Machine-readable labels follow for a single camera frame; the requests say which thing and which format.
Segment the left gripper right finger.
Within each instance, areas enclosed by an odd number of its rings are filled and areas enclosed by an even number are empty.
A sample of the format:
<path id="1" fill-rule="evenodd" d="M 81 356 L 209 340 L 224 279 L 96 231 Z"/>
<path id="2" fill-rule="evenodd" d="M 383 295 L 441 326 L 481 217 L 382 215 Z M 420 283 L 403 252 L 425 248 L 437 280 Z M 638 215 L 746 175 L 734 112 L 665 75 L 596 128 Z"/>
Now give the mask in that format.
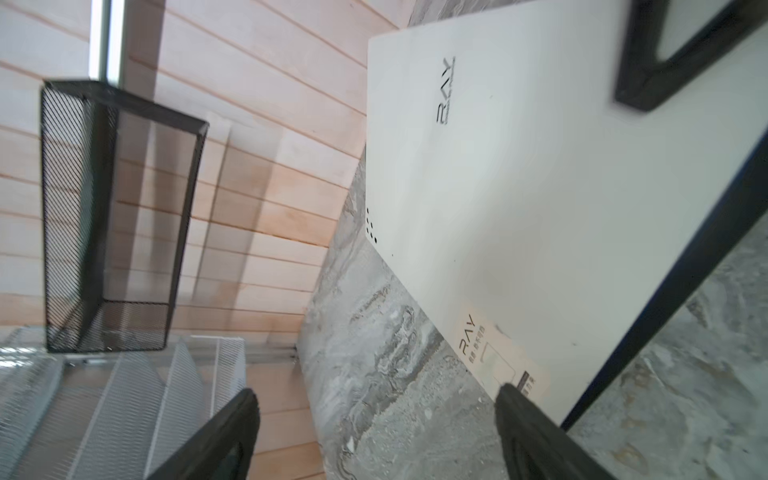
<path id="1" fill-rule="evenodd" d="M 612 475 L 511 384 L 500 387 L 495 424 L 511 479 L 610 479 Z"/>

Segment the white folder black inside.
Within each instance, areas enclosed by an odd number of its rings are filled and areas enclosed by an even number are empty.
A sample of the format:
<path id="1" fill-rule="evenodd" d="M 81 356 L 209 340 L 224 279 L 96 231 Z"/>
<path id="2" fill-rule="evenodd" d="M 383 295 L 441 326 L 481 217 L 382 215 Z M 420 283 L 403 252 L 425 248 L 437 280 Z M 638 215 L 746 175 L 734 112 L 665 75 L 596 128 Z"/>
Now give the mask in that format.
<path id="1" fill-rule="evenodd" d="M 369 242 L 490 395 L 572 426 L 767 210 L 767 23 L 614 100 L 633 1 L 530 1 L 368 45 Z M 667 59 L 730 1 L 667 1 Z"/>

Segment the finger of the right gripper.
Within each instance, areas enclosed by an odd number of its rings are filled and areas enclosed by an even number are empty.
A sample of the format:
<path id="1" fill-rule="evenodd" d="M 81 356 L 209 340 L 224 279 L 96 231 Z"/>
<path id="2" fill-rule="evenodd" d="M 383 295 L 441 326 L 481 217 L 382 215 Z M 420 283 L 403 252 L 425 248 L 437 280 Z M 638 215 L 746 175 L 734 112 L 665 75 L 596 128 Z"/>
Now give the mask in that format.
<path id="1" fill-rule="evenodd" d="M 650 112 L 767 23 L 765 1 L 730 1 L 667 59 L 657 56 L 667 1 L 633 1 L 614 100 Z"/>

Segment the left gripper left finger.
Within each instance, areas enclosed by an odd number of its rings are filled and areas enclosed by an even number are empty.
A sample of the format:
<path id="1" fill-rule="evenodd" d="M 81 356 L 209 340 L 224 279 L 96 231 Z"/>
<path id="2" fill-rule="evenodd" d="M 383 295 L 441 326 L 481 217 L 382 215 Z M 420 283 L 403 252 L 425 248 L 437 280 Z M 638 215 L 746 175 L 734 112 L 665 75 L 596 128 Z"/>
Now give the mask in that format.
<path id="1" fill-rule="evenodd" d="M 260 420 L 256 394 L 242 389 L 149 479 L 246 479 Z"/>

